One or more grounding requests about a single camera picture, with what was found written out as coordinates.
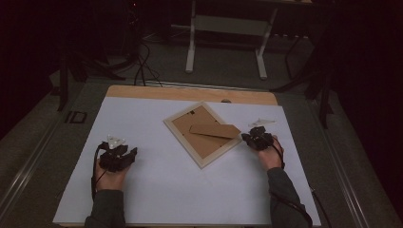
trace wooden board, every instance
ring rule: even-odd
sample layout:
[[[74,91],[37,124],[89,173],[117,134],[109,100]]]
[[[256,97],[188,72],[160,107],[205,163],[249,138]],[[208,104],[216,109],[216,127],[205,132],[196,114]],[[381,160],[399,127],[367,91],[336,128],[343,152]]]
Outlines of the wooden board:
[[[194,124],[225,124],[206,103],[189,106],[164,122],[200,168],[241,142],[240,137],[229,139],[190,132]]]
[[[271,92],[210,88],[112,85],[107,91],[106,96],[195,102],[222,102],[222,100],[229,100],[233,104],[250,105],[278,104],[275,95]]]

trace metal frame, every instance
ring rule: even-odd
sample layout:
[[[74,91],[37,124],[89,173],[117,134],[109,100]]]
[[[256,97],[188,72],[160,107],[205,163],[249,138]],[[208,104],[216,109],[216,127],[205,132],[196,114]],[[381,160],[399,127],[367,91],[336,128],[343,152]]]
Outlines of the metal frame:
[[[262,36],[261,45],[256,49],[256,60],[258,63],[259,76],[262,80],[267,79],[266,67],[263,61],[263,53],[266,49],[267,41],[270,37],[270,32],[278,9],[273,9],[270,20],[268,22],[242,20],[233,18],[220,18],[210,16],[200,16],[196,14],[196,0],[192,1],[192,13],[190,20],[190,44],[187,51],[186,73],[193,72],[195,62],[195,32],[196,29],[210,30],[227,33],[247,34]]]

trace gray sleeve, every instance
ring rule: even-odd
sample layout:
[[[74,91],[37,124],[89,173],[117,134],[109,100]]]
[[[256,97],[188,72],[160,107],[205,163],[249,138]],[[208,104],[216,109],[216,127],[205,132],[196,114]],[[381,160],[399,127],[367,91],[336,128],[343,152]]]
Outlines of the gray sleeve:
[[[85,227],[125,227],[124,193],[119,190],[97,192],[91,216],[86,218]]]
[[[293,204],[305,210],[305,206],[300,203],[296,188],[291,182],[288,175],[281,168],[272,168],[267,171],[269,178],[270,192],[276,194],[280,198],[291,201]],[[278,201],[272,197],[270,202],[270,214],[273,227],[309,227],[308,221],[296,209]]]

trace wooden picture frame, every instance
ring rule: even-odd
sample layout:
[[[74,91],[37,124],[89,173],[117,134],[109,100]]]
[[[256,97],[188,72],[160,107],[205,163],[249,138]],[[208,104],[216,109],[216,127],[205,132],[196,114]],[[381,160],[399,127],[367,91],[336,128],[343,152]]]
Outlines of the wooden picture frame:
[[[225,124],[225,121],[204,102],[191,105],[163,122],[199,168],[204,168],[242,141],[240,136],[231,139],[190,132],[194,124]]]

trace black cable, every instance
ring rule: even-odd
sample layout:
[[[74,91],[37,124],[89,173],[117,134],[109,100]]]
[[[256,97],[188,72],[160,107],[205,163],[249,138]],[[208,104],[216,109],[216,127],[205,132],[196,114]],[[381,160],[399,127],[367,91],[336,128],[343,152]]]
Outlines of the black cable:
[[[149,48],[147,45],[145,45],[144,43],[141,43],[141,45],[143,45],[143,46],[145,46],[145,47],[147,48],[147,54],[146,54],[146,56],[145,56],[145,58],[144,58],[144,62],[143,62],[143,63],[142,63],[142,60],[141,60],[140,55],[139,55],[139,57],[138,57],[138,60],[139,60],[139,63],[140,63],[140,67],[139,67],[139,69],[137,70],[136,75],[135,75],[135,77],[134,77],[134,85],[136,85],[137,77],[139,76],[139,73],[142,72],[142,74],[143,74],[143,84],[144,84],[144,86],[145,86],[143,67],[144,67],[144,63],[147,62],[148,57],[149,57],[149,55],[150,55],[150,48]]]
[[[148,63],[144,63],[144,66],[148,69],[148,71],[150,72],[150,74],[152,75],[152,77],[158,82],[158,84],[160,84],[161,87],[163,87],[163,84],[161,83],[161,81],[158,79],[160,78],[160,73],[157,70],[152,69]]]
[[[98,148],[95,151],[95,155],[94,155],[94,163],[92,164],[92,177],[91,177],[91,196],[92,196],[92,200],[95,199],[95,194],[97,193],[96,187],[97,187],[98,180],[95,180],[95,179],[96,179],[96,171],[97,171],[98,153],[99,153],[101,148],[102,148],[102,144],[98,145]]]
[[[95,181],[95,186],[97,185],[98,181],[101,179],[101,177],[104,176],[104,174],[106,173],[107,169],[104,170],[104,173],[101,174],[101,176]]]
[[[317,200],[317,204],[319,204],[320,210],[322,210],[322,212],[323,212],[323,216],[325,217],[325,219],[329,225],[329,228],[332,228],[332,223],[330,222],[329,217],[328,217],[322,203],[320,202],[319,197],[317,196],[317,193],[315,193],[316,190],[313,187],[311,187],[311,184],[308,183],[308,185],[311,188],[312,195],[314,196],[315,200]]]
[[[276,138],[274,138],[273,136],[272,136],[272,138],[273,138],[273,140],[275,140],[278,143],[279,147],[281,148],[281,152],[279,152],[278,149],[275,147],[275,145],[272,144],[272,147],[275,148],[276,152],[279,155],[279,158],[281,159],[281,168],[284,169],[284,167],[285,167],[284,156],[283,156],[284,149],[282,148],[281,144],[279,143],[279,141]]]
[[[272,192],[270,192],[270,196],[271,196],[272,198],[275,198],[275,199],[278,200],[279,202],[284,203],[285,205],[287,205],[287,206],[289,206],[289,207],[291,207],[291,208],[297,210],[298,212],[300,212],[301,215],[302,215],[302,216],[305,218],[305,220],[308,222],[309,227],[312,227],[312,226],[313,226],[313,222],[312,222],[311,217],[310,217],[310,216],[308,215],[308,213],[307,213],[303,208],[301,208],[299,205],[296,205],[295,203],[293,203],[293,202],[291,202],[291,201],[289,201],[289,200],[287,200],[287,199],[281,198],[281,197],[279,197],[277,194],[272,193]]]

